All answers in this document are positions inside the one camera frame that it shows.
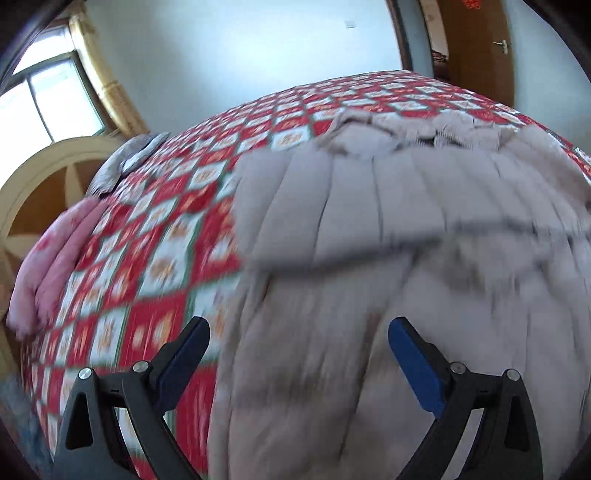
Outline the pale pink quilted puffer jacket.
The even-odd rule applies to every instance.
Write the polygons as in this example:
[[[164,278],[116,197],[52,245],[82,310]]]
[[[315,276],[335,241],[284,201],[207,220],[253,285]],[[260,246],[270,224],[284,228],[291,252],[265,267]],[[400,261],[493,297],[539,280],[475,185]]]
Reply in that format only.
[[[214,479],[393,479],[432,418],[391,352],[520,372],[543,473],[590,433],[590,185],[549,134],[346,110],[235,165],[243,272],[208,434]]]

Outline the red patterned bed sheet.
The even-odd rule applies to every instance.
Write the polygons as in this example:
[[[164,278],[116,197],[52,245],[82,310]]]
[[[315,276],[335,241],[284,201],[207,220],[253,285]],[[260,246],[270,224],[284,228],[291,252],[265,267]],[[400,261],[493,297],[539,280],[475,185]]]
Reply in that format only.
[[[163,415],[199,477],[208,471],[208,434],[225,322],[242,277],[235,244],[235,165],[260,148],[283,151],[329,131],[346,110],[384,119],[460,112],[518,130],[534,125],[556,140],[590,185],[588,157],[534,120],[476,92],[408,71],[342,77],[293,87],[234,107],[166,140],[105,199],[60,294],[57,314],[24,350],[23,379],[55,458],[71,388],[80,370],[125,372],[151,361],[195,317],[211,339],[176,407]],[[460,479],[483,411],[474,410],[441,479]],[[115,416],[137,477],[155,474],[124,409]],[[556,479],[588,478],[590,433]]]

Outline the pink folded blanket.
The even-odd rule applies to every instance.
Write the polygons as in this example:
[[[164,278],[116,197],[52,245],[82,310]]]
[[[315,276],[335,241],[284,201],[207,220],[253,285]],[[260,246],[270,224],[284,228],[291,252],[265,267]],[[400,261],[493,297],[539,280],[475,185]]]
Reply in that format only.
[[[22,263],[6,323],[19,340],[37,334],[57,314],[57,302],[107,202],[96,196],[78,202],[36,242]]]

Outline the cream and brown headboard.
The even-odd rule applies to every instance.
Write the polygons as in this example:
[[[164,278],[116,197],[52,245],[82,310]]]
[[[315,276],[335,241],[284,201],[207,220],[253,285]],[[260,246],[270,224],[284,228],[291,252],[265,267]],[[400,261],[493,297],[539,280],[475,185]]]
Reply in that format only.
[[[85,136],[58,141],[27,159],[1,186],[1,317],[18,271],[50,225],[84,195],[123,141]]]

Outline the striped grey pillow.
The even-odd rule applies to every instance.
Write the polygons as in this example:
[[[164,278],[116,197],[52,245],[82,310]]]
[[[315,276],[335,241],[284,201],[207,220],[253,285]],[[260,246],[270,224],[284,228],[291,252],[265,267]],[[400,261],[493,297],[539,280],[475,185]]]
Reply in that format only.
[[[126,141],[98,169],[85,196],[111,194],[118,183],[142,166],[169,136],[169,132],[140,134]]]

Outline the right beige curtain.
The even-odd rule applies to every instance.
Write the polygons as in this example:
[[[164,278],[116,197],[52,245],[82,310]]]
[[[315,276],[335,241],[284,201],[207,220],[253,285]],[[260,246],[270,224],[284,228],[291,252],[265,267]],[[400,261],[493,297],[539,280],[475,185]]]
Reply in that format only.
[[[149,129],[124,87],[105,60],[97,30],[83,1],[73,1],[67,8],[68,28],[82,66],[100,103],[119,132],[127,138],[147,134]]]

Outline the brown wooden door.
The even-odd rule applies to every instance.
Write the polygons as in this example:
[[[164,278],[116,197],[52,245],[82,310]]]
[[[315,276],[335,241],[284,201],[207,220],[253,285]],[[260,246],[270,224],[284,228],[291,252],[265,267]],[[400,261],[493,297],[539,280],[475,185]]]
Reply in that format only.
[[[512,107],[515,79],[508,22],[503,3],[482,0],[468,9],[461,0],[438,3],[448,44],[451,82]],[[505,39],[509,54],[494,45]]]

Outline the red paper door decoration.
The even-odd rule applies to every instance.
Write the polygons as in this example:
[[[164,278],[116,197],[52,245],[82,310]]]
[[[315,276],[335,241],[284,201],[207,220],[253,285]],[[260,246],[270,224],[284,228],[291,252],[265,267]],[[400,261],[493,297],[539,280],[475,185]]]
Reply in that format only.
[[[476,10],[479,10],[481,8],[481,1],[480,0],[462,0],[462,3],[468,9],[476,9]]]

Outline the window with dark frame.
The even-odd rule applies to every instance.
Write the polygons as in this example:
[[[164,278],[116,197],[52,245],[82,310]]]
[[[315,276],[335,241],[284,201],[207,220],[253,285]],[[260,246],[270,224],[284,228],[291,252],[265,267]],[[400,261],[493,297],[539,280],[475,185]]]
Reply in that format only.
[[[25,50],[1,94],[1,182],[53,143],[115,130],[59,21]]]

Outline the brown door frame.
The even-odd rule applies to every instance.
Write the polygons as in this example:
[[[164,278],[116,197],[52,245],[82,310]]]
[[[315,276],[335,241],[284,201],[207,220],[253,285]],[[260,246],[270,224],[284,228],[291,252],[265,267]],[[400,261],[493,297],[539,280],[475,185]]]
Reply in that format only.
[[[430,37],[419,0],[388,0],[405,70],[434,78]]]

